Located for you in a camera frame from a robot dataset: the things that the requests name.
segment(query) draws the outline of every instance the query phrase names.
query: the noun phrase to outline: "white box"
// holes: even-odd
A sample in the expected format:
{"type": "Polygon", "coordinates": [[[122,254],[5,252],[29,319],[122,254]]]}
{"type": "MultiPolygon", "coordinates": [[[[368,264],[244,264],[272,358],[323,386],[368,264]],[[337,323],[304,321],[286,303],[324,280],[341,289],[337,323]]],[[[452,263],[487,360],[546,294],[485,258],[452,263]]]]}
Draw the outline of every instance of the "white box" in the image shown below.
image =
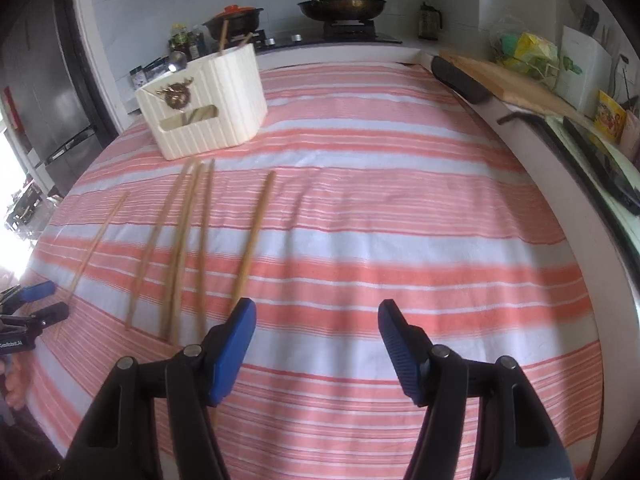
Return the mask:
{"type": "Polygon", "coordinates": [[[565,27],[560,50],[560,74],[556,94],[593,119],[598,90],[609,90],[611,56],[593,38],[565,27]]]}
{"type": "Polygon", "coordinates": [[[191,61],[184,70],[136,90],[136,98],[167,160],[247,142],[267,114],[251,44],[191,61]],[[191,100],[180,110],[169,107],[157,93],[190,78],[191,100]]]}

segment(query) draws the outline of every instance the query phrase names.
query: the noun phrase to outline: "frying pan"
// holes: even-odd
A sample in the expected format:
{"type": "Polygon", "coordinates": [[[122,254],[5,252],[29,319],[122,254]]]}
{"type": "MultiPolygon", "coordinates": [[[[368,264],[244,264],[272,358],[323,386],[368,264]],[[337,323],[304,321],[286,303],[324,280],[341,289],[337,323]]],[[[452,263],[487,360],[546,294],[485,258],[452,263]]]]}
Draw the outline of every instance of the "frying pan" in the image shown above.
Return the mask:
{"type": "Polygon", "coordinates": [[[298,5],[306,17],[318,22],[366,22],[378,16],[385,4],[385,0],[308,0],[298,5]]]}

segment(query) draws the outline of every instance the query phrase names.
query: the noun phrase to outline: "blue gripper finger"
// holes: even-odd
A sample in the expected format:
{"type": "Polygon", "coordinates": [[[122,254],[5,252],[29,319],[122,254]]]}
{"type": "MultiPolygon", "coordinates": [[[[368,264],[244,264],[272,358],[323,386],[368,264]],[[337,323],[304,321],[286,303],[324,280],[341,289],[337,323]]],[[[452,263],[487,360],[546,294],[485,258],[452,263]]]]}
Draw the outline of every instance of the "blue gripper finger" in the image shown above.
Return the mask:
{"type": "Polygon", "coordinates": [[[391,358],[402,391],[414,404],[424,402],[421,370],[422,359],[409,341],[409,326],[392,300],[385,300],[378,307],[378,329],[391,358]]]}
{"type": "Polygon", "coordinates": [[[213,373],[213,383],[209,391],[209,398],[213,406],[222,402],[234,387],[240,365],[244,360],[251,338],[254,336],[256,311],[255,303],[242,298],[236,309],[240,309],[236,323],[230,329],[225,347],[220,352],[213,373]]]}
{"type": "Polygon", "coordinates": [[[20,300],[24,303],[42,300],[47,296],[51,296],[56,291],[56,284],[52,281],[46,281],[37,285],[26,286],[19,293],[20,300]]]}

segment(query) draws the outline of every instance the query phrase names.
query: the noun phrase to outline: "decorative emblem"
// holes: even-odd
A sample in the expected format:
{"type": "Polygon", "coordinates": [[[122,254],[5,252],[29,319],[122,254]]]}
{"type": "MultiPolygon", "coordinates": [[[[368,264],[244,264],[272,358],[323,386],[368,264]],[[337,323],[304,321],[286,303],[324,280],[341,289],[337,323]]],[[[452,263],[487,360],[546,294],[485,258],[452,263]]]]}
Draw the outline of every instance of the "decorative emblem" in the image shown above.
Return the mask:
{"type": "Polygon", "coordinates": [[[157,90],[156,94],[164,94],[164,102],[169,108],[182,110],[191,101],[191,91],[188,88],[191,83],[193,83],[193,77],[185,79],[182,83],[172,83],[166,88],[157,90]]]}

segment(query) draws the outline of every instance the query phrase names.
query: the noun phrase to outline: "gas stove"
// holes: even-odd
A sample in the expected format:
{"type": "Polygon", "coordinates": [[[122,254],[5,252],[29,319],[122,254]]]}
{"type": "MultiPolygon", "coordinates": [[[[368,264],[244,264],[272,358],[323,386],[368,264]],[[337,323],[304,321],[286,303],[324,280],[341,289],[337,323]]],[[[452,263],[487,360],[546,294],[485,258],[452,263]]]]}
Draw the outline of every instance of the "gas stove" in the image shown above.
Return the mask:
{"type": "Polygon", "coordinates": [[[325,22],[322,30],[306,31],[304,34],[286,34],[273,38],[265,37],[263,30],[258,30],[252,39],[258,54],[279,48],[325,44],[325,43],[402,43],[387,34],[376,32],[373,21],[368,22],[325,22]]]}

